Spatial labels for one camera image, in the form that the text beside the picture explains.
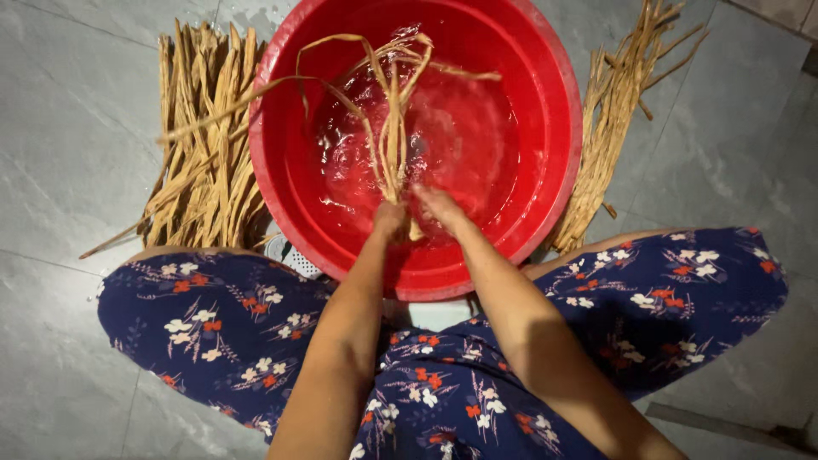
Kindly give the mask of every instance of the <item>dried straw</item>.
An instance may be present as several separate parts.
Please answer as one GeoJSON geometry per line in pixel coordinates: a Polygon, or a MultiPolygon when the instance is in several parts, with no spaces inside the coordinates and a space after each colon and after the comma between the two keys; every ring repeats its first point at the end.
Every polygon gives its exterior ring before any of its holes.
{"type": "Polygon", "coordinates": [[[603,47],[591,54],[591,77],[582,110],[582,164],[568,206],[543,242],[544,249],[553,246],[565,254],[582,246],[588,224],[601,205],[616,219],[616,211],[603,203],[603,196],[634,110],[639,106],[648,120],[653,119],[641,94],[680,69],[708,36],[705,30],[685,59],[667,72],[651,76],[659,59],[704,27],[698,25],[679,39],[663,44],[662,34],[672,28],[683,6],[684,3],[679,3],[662,8],[662,0],[643,0],[636,27],[619,44],[616,54],[609,55],[603,47]]]}

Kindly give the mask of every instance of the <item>white flower print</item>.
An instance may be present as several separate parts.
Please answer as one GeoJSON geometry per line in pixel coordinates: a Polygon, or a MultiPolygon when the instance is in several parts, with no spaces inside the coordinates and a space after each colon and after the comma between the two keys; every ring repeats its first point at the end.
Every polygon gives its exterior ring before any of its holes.
{"type": "Polygon", "coordinates": [[[256,368],[261,372],[267,372],[270,370],[270,364],[272,364],[272,358],[261,358],[256,363],[256,368]]]}
{"type": "Polygon", "coordinates": [[[638,351],[635,351],[635,350],[634,351],[629,351],[629,352],[623,354],[622,357],[630,359],[634,363],[641,363],[642,361],[645,361],[645,357],[642,356],[641,353],[639,353],[638,351]]]}
{"type": "Polygon", "coordinates": [[[716,268],[713,267],[711,264],[707,264],[703,267],[699,267],[696,269],[696,274],[700,277],[705,277],[707,275],[712,275],[716,272],[716,268]]]}
{"type": "Polygon", "coordinates": [[[182,342],[191,341],[191,337],[187,335],[187,332],[179,332],[178,334],[172,334],[170,340],[173,340],[175,345],[179,345],[182,342]]]}
{"type": "Polygon", "coordinates": [[[264,431],[264,434],[267,436],[272,436],[272,429],[270,427],[270,422],[266,420],[262,420],[258,423],[258,427],[264,431]]]}
{"type": "Polygon", "coordinates": [[[202,359],[207,359],[208,362],[212,363],[214,359],[218,358],[221,355],[222,352],[214,348],[206,353],[203,353],[202,359]]]}
{"type": "Polygon", "coordinates": [[[182,322],[181,319],[171,319],[168,324],[164,325],[164,328],[171,332],[187,331],[191,327],[193,327],[192,324],[182,322]]]}
{"type": "Polygon", "coordinates": [[[278,293],[264,297],[265,302],[272,302],[273,304],[280,304],[281,299],[284,299],[284,296],[278,293]]]}
{"type": "Polygon", "coordinates": [[[481,413],[480,414],[480,420],[477,421],[477,427],[478,428],[487,428],[488,429],[488,421],[491,420],[491,419],[492,418],[489,417],[488,415],[486,415],[484,413],[481,413]]]}
{"type": "Polygon", "coordinates": [[[753,249],[753,255],[755,255],[759,259],[769,259],[770,258],[769,254],[767,254],[766,252],[764,252],[763,250],[760,250],[758,248],[753,249]]]}
{"type": "Polygon", "coordinates": [[[546,418],[543,417],[542,415],[537,416],[537,421],[534,423],[534,425],[537,425],[540,428],[547,428],[549,430],[551,429],[551,422],[547,421],[546,418]]]}
{"type": "Polygon", "coordinates": [[[423,402],[428,405],[429,407],[433,408],[435,404],[438,403],[438,397],[432,395],[432,392],[429,391],[428,388],[423,389],[423,402]]]}
{"type": "Polygon", "coordinates": [[[718,253],[715,250],[703,250],[699,252],[699,257],[696,257],[696,262],[700,264],[705,260],[716,260],[718,259],[718,253]]]}
{"type": "Polygon", "coordinates": [[[185,262],[182,265],[179,265],[179,268],[182,270],[183,275],[189,275],[193,270],[199,269],[199,265],[193,264],[191,262],[185,262]]]}
{"type": "Polygon", "coordinates": [[[257,376],[257,375],[258,375],[258,373],[256,373],[256,371],[255,371],[255,370],[253,370],[253,368],[247,368],[247,370],[245,371],[245,373],[241,374],[241,378],[243,378],[243,379],[245,379],[245,380],[247,380],[247,381],[251,381],[251,380],[253,380],[253,379],[254,379],[254,378],[257,376]]]}
{"type": "Polygon", "coordinates": [[[207,310],[199,310],[199,313],[193,315],[193,321],[207,321],[211,318],[216,318],[216,312],[209,312],[207,310]]]}
{"type": "Polygon", "coordinates": [[[369,405],[366,406],[366,410],[371,412],[371,411],[374,411],[375,409],[379,408],[382,405],[383,404],[379,400],[373,399],[372,401],[369,402],[369,405]]]}
{"type": "Polygon", "coordinates": [[[679,342],[679,348],[681,348],[683,351],[686,351],[688,353],[695,353],[696,352],[696,344],[694,344],[694,343],[679,342]]]}
{"type": "Polygon", "coordinates": [[[499,399],[494,399],[486,404],[486,409],[492,410],[496,413],[504,413],[506,411],[506,406],[504,406],[499,399]]]}
{"type": "Polygon", "coordinates": [[[386,409],[380,411],[380,414],[384,416],[384,418],[391,418],[392,420],[398,418],[398,414],[401,411],[394,404],[388,404],[386,409]]]}
{"type": "Polygon", "coordinates": [[[355,459],[358,459],[358,458],[363,458],[364,453],[366,453],[366,450],[364,450],[363,444],[358,443],[353,448],[352,453],[349,454],[349,460],[355,460],[355,459]]]}

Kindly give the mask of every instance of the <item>navy blue floral fabric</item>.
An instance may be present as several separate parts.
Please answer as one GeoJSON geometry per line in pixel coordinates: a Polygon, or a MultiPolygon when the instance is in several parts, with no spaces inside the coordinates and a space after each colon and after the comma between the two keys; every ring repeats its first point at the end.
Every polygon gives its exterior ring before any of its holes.
{"type": "MultiPolygon", "coordinates": [[[[752,335],[787,295],[755,228],[627,241],[535,284],[631,400],[752,335]]],[[[112,346],[270,442],[330,294],[263,257],[188,253],[125,264],[97,298],[112,346]]],[[[604,457],[525,390],[483,315],[388,334],[350,458],[604,457]]]]}

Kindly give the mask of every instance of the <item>red flower print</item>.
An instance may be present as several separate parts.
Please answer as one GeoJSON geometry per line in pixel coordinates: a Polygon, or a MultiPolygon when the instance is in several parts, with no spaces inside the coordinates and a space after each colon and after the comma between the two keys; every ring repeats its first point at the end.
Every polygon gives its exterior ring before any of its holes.
{"type": "Polygon", "coordinates": [[[218,319],[216,321],[205,321],[204,322],[204,329],[206,331],[221,331],[222,330],[222,320],[218,319]]]}
{"type": "Polygon", "coordinates": [[[191,277],[191,282],[197,286],[204,286],[207,284],[207,277],[197,273],[191,277]]]}
{"type": "Polygon", "coordinates": [[[617,369],[624,369],[630,365],[631,362],[625,358],[616,358],[613,361],[613,366],[617,369]]]}
{"type": "Polygon", "coordinates": [[[188,292],[191,289],[191,282],[184,280],[184,281],[177,281],[173,284],[173,292],[188,292]]]}
{"type": "Polygon", "coordinates": [[[662,351],[667,354],[679,354],[681,350],[679,349],[679,345],[665,344],[662,345],[662,351]]]}
{"type": "Polygon", "coordinates": [[[693,269],[693,267],[688,267],[687,265],[682,265],[681,267],[679,267],[679,268],[677,268],[677,269],[673,270],[673,272],[674,272],[675,274],[677,274],[677,275],[685,276],[685,275],[686,275],[687,273],[689,273],[689,272],[690,272],[690,270],[692,270],[692,269],[693,269]]]}
{"type": "Polygon", "coordinates": [[[764,262],[761,262],[760,265],[767,273],[773,273],[775,271],[775,264],[772,263],[772,260],[765,260],[764,262]]]}
{"type": "Polygon", "coordinates": [[[467,414],[469,414],[469,418],[475,418],[478,415],[480,415],[480,406],[478,406],[478,405],[466,406],[465,407],[465,412],[467,414]]]}
{"type": "Polygon", "coordinates": [[[668,307],[678,307],[680,309],[685,308],[685,302],[682,302],[681,299],[665,299],[665,305],[668,307]]]}
{"type": "Polygon", "coordinates": [[[435,374],[432,374],[429,377],[429,383],[432,385],[432,390],[436,390],[437,388],[439,388],[443,384],[443,381],[440,380],[438,378],[438,374],[435,373],[435,374]]]}
{"type": "Polygon", "coordinates": [[[653,297],[662,297],[663,299],[673,295],[673,291],[669,291],[667,289],[654,289],[653,292],[650,293],[653,297]]]}

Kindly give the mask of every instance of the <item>floor tile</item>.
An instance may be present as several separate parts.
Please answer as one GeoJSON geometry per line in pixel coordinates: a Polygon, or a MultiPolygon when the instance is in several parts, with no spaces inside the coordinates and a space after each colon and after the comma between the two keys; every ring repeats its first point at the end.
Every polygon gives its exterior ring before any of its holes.
{"type": "Polygon", "coordinates": [[[232,22],[241,34],[253,27],[259,41],[269,42],[296,3],[297,0],[222,0],[216,26],[227,31],[232,22]]]}
{"type": "Polygon", "coordinates": [[[798,30],[813,0],[732,0],[768,19],[798,30]]]}
{"type": "Polygon", "coordinates": [[[216,17],[218,0],[20,0],[111,34],[157,47],[159,34],[173,32],[173,18],[196,25],[216,17]]]}
{"type": "Polygon", "coordinates": [[[137,369],[87,301],[100,280],[0,252],[0,457],[119,457],[137,369]]]}
{"type": "Polygon", "coordinates": [[[727,226],[750,203],[809,44],[718,3],[631,210],[674,226],[727,226]]]}
{"type": "Polygon", "coordinates": [[[141,245],[77,257],[133,223],[156,179],[159,152],[128,128],[147,122],[106,113],[127,110],[128,99],[156,100],[129,75],[151,74],[155,62],[135,43],[8,0],[0,11],[0,249],[91,273],[114,267],[141,245]],[[124,96],[116,82],[134,93],[124,96]]]}
{"type": "Polygon", "coordinates": [[[789,282],[787,304],[757,334],[652,400],[763,430],[803,427],[818,409],[818,282],[802,276],[789,282]]]}
{"type": "Polygon", "coordinates": [[[123,460],[264,458],[264,434],[168,388],[140,371],[123,460]]]}

